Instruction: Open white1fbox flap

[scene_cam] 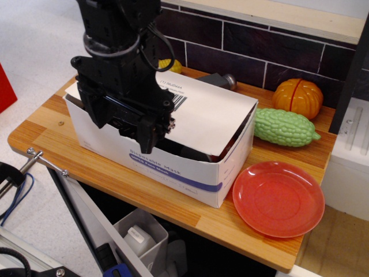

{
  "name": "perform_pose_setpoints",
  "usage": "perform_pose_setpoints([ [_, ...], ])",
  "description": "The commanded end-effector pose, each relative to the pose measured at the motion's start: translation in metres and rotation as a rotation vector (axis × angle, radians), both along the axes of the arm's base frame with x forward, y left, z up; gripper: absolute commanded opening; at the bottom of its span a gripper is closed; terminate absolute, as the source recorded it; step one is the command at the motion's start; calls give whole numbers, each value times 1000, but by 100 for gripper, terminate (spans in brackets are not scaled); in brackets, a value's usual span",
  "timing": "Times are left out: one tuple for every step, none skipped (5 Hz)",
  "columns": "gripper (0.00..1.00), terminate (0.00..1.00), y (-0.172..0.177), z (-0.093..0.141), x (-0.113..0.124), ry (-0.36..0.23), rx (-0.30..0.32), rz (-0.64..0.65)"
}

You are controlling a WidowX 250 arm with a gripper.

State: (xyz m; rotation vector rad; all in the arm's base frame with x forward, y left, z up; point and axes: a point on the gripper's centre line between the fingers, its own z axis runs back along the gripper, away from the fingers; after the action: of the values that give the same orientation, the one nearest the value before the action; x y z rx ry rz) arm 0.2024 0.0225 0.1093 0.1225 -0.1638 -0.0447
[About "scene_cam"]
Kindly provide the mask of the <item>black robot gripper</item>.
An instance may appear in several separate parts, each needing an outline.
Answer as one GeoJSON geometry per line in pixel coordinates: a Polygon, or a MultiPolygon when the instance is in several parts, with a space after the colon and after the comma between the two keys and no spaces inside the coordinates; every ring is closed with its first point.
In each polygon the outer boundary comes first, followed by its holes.
{"type": "Polygon", "coordinates": [[[84,108],[99,129],[117,117],[136,128],[141,152],[151,154],[173,128],[174,95],[139,58],[124,63],[76,56],[71,65],[84,108]]]}

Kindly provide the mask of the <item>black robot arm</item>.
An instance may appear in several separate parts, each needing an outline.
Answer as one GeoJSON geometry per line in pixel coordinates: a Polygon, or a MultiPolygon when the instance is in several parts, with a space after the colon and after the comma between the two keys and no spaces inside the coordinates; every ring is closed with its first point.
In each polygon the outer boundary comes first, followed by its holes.
{"type": "Polygon", "coordinates": [[[79,1],[87,57],[72,58],[85,111],[102,128],[117,121],[122,136],[149,154],[174,127],[173,94],[162,89],[155,20],[160,1],[79,1]]]}

